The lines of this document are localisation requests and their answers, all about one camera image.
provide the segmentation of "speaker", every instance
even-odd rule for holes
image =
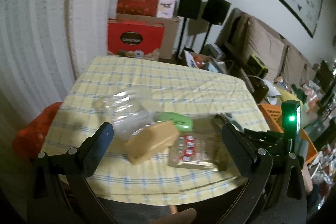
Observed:
[[[177,15],[179,17],[198,19],[202,0],[180,0]]]
[[[202,18],[213,25],[223,25],[231,3],[225,0],[208,0]]]

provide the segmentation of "red plastic bag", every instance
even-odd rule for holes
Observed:
[[[37,158],[51,123],[62,103],[57,102],[48,106],[26,128],[19,131],[12,142],[12,149],[20,158]]]

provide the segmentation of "couch cushion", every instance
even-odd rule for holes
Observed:
[[[248,59],[254,53],[264,62],[268,68],[265,79],[273,82],[278,76],[284,49],[280,40],[267,32],[255,18],[249,18],[243,56]]]
[[[316,71],[314,71],[309,64],[305,64],[301,74],[300,85],[303,85],[304,83],[307,83],[310,80],[313,81],[315,75]]]
[[[253,17],[254,19],[256,19],[258,21],[258,23],[267,31],[269,32],[271,35],[273,35],[276,39],[281,40],[281,36],[279,35],[279,33],[274,30],[273,28],[271,28],[270,26],[268,26],[265,22],[261,21],[260,19],[257,19],[255,17]]]
[[[301,53],[295,47],[289,45],[280,75],[288,84],[295,84],[299,87],[305,65]]]
[[[281,41],[283,42],[283,44],[285,44],[286,46],[290,46],[292,48],[294,48],[296,51],[298,51],[300,53],[300,51],[294,47],[294,45],[292,43],[290,43],[287,39],[283,38],[281,39]],[[301,59],[309,66],[312,67],[312,65],[309,63],[308,59],[305,58],[304,55],[302,55],[302,53],[300,53]]]
[[[243,53],[245,37],[246,37],[246,32],[247,32],[247,22],[249,18],[250,18],[250,15],[248,14],[243,14],[240,17],[236,30],[233,34],[232,41],[231,41],[232,45],[234,45],[235,49],[240,54]]]

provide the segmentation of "green object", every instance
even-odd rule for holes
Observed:
[[[176,126],[177,130],[181,132],[193,131],[193,120],[182,114],[163,112],[158,120],[161,122],[171,121]]]
[[[281,104],[282,127],[283,127],[283,149],[285,153],[300,152],[300,128],[301,128],[301,109],[300,102],[287,100]]]
[[[294,122],[296,118],[295,118],[295,116],[292,115],[292,116],[289,116],[288,119],[289,119],[290,122]]]
[[[295,84],[291,84],[291,88],[293,89],[296,97],[301,101],[301,102],[306,102],[307,101],[307,95],[303,92],[302,89],[298,89]]]

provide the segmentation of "box logo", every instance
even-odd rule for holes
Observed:
[[[120,36],[120,40],[127,45],[135,46],[142,42],[143,37],[136,32],[124,32]]]

